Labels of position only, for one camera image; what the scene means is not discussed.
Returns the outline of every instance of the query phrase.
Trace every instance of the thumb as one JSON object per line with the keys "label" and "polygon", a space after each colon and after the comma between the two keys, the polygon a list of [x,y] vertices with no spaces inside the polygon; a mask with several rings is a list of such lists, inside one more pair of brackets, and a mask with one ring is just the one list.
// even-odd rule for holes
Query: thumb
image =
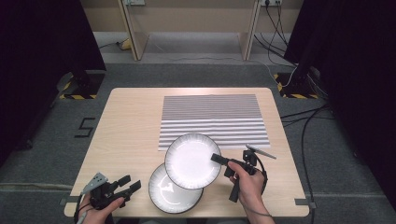
{"label": "thumb", "polygon": [[106,208],[102,209],[101,212],[107,217],[108,215],[110,215],[110,213],[114,212],[117,208],[119,208],[123,202],[124,198],[120,197],[116,201],[109,204]]}

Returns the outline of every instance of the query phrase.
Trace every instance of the black curtain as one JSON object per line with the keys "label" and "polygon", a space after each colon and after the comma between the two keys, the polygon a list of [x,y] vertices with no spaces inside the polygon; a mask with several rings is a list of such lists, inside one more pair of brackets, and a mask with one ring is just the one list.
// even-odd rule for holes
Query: black curtain
{"label": "black curtain", "polygon": [[68,72],[105,70],[78,0],[0,1],[0,165],[30,138]]}
{"label": "black curtain", "polygon": [[[285,57],[299,63],[304,52],[312,50],[309,37],[320,29],[318,18],[326,9],[321,6],[327,2],[304,1]],[[309,65],[320,71],[334,114],[353,149],[396,209],[396,4],[391,0],[335,2],[340,4],[333,12],[336,19]]]}

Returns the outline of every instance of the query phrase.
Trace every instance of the forearm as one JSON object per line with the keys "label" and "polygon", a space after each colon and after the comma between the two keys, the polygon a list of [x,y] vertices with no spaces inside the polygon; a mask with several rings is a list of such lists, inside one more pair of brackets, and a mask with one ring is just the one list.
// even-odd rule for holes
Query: forearm
{"label": "forearm", "polygon": [[243,204],[243,206],[251,224],[275,224],[262,202],[256,202],[251,207],[246,204]]}

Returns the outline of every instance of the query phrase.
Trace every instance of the plate rim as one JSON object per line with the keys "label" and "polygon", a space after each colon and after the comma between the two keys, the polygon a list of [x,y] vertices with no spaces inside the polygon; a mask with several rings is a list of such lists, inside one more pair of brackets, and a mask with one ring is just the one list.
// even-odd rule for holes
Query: plate rim
{"label": "plate rim", "polygon": [[155,170],[152,172],[152,174],[151,174],[151,176],[150,176],[150,178],[149,178],[149,181],[148,181],[148,196],[149,196],[149,198],[151,199],[151,202],[152,202],[160,211],[165,212],[166,214],[182,214],[182,213],[185,213],[185,212],[190,211],[193,207],[195,207],[195,206],[198,204],[198,202],[201,201],[202,196],[204,195],[204,188],[201,188],[201,189],[200,189],[200,190],[201,190],[201,194],[200,194],[199,198],[197,199],[197,201],[193,204],[193,206],[191,206],[191,207],[189,207],[187,210],[184,210],[184,211],[181,211],[181,212],[174,212],[174,213],[173,213],[173,212],[163,211],[163,210],[152,200],[152,197],[151,197],[151,194],[150,194],[150,190],[149,190],[150,180],[151,180],[151,178],[154,176],[155,172],[156,172],[162,165],[163,165],[163,168],[164,168],[164,170],[165,170],[165,172],[166,172],[165,162],[164,162],[164,163],[160,164],[157,168],[155,168]]}
{"label": "plate rim", "polygon": [[[207,136],[206,134],[203,134],[203,133],[185,133],[185,134],[179,136],[177,139],[175,139],[175,140],[172,142],[172,144],[169,145],[169,148],[170,148],[177,140],[179,140],[181,137],[184,137],[184,136],[186,136],[186,135],[191,135],[191,134],[202,135],[202,136],[204,136],[205,138],[207,138],[207,139],[209,139],[210,141],[212,141],[212,142],[215,144],[216,148],[219,150],[219,154],[218,154],[218,155],[221,156],[221,150],[220,150],[218,144],[217,144],[211,137],[209,137],[209,136]],[[168,174],[169,179],[172,180],[172,182],[174,182],[176,185],[178,185],[179,187],[181,187],[181,188],[183,188],[183,189],[187,189],[187,188],[185,188],[185,187],[180,186],[174,179],[172,179],[172,177],[171,177],[171,176],[169,175],[169,173],[168,173],[168,170],[167,170],[167,168],[166,168],[166,157],[168,156],[169,148],[166,149],[166,153],[165,153],[165,157],[164,157],[164,161],[163,161],[163,164],[164,164],[164,166],[165,166],[165,171],[166,171],[166,173]],[[210,183],[208,183],[207,185],[205,185],[205,186],[203,186],[203,187],[201,187],[201,188],[196,188],[196,189],[202,189],[202,188],[205,188],[205,187],[209,186],[210,184],[212,184],[212,183],[218,178],[220,172],[221,172],[221,164],[219,164],[219,172],[216,174],[216,176],[213,178],[213,180],[210,181]]]}

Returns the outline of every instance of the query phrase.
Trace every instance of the gray carpet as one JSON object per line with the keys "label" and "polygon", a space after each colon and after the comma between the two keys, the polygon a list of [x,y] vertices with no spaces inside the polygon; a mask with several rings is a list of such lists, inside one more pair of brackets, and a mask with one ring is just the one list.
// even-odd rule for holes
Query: gray carpet
{"label": "gray carpet", "polygon": [[[64,216],[62,199],[73,186],[94,134],[78,129],[84,118],[96,127],[106,100],[114,88],[139,87],[267,87],[273,91],[280,116],[318,108],[325,100],[280,97],[275,82],[263,65],[214,64],[107,64],[104,82],[94,100],[59,100],[41,123],[29,150],[14,151],[0,169],[0,223],[73,223]],[[271,73],[289,68],[270,66]],[[69,75],[59,83],[64,87]],[[309,116],[287,118],[292,120]],[[329,110],[307,125],[304,152],[309,180],[318,208],[315,223],[396,223],[395,211],[367,166],[355,158],[347,138]],[[304,120],[285,127],[290,148],[307,197],[301,137]],[[5,188],[5,183],[52,184]],[[310,223],[303,218],[276,218],[277,223]]]}

